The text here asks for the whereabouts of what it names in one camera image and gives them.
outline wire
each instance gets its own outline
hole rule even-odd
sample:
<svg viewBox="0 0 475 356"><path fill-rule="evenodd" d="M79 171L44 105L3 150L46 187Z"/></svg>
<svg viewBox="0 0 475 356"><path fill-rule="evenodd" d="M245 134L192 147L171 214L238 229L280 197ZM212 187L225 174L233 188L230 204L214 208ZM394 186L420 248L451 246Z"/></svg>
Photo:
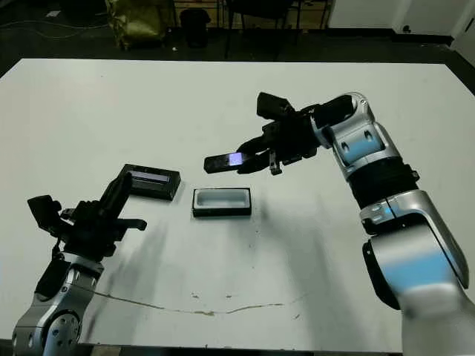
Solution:
<svg viewBox="0 0 475 356"><path fill-rule="evenodd" d="M33 28L29 28L29 27L3 27L3 28L0 27L0 31L3 31L3 30L26 30L26 31L36 33L38 36L41 36L41 37L46 38L46 39L69 39L70 37L77 36L81 33L84 33L87 30L94 29L94 28L107 27L107 26L108 26L107 24L102 24L100 26L81 27L82 30L77 31L75 33L72 33L70 35L66 35L66 36L49 36L49 35L45 35L43 32L40 32L38 30L35 30Z"/></svg>
<svg viewBox="0 0 475 356"><path fill-rule="evenodd" d="M103 27L104 25L101 24L99 26L73 26L71 24L57 24L55 22L49 22L49 21L39 21L39 20L21 20L21 21L14 21L14 22L7 22L5 24L0 24L0 28L3 27L9 27L15 24L52 24L53 26L60 26L60 27L66 27L66 28L99 28Z"/></svg>

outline phone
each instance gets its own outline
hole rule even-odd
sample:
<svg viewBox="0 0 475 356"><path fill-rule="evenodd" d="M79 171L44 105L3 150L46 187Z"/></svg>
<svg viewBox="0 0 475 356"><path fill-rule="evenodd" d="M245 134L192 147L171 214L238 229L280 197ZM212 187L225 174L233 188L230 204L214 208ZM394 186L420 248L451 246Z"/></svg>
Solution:
<svg viewBox="0 0 475 356"><path fill-rule="evenodd" d="M211 156L205 158L205 172L218 173L226 171L236 171L242 164L252 156L234 152L232 154L221 154L220 156Z"/></svg>

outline robotic arm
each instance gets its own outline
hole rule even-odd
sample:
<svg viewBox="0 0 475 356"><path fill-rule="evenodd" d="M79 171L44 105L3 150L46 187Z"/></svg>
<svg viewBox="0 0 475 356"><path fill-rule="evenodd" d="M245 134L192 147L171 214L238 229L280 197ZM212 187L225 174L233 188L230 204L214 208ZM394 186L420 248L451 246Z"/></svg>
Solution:
<svg viewBox="0 0 475 356"><path fill-rule="evenodd" d="M248 174L288 165L332 148L370 235L363 256L379 299L403 317L404 355L475 355L475 305L465 257L425 191L403 163L364 96L347 93L295 111L285 99L258 97L258 115L272 122L241 145L237 169ZM209 173L212 157L205 162Z"/></svg>
<svg viewBox="0 0 475 356"><path fill-rule="evenodd" d="M128 228L144 230L143 220L118 219L131 190L131 174L117 177L102 198L65 209L49 195L28 200L39 227L58 239L33 302L13 331L17 356L73 355L82 317L104 268ZM59 243L65 244L63 251Z"/></svg>

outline yellow bag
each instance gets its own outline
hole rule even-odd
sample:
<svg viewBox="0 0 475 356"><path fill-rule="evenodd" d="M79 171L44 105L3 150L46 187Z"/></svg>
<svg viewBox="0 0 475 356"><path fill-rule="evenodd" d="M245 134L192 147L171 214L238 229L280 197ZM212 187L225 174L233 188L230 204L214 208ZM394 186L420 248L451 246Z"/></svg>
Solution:
<svg viewBox="0 0 475 356"><path fill-rule="evenodd" d="M174 18L173 0L105 0L120 48L162 41Z"/></svg>

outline white table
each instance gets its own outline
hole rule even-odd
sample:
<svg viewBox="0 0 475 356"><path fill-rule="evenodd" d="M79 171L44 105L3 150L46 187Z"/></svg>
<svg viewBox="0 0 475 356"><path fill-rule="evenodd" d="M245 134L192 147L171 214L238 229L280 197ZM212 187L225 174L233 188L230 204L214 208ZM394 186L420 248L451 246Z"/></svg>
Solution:
<svg viewBox="0 0 475 356"><path fill-rule="evenodd" d="M119 300L94 297L83 342L400 351L399 313L373 292L359 209L329 151L279 177L203 171L205 156L261 132L261 90L296 108L364 93L475 271L475 99L444 65L24 59L0 79L0 337L54 244L26 200L75 207L134 163L183 182L171 203L127 202L122 215L148 227L104 260L97 291ZM241 186L252 189L249 219L192 217L193 188Z"/></svg>

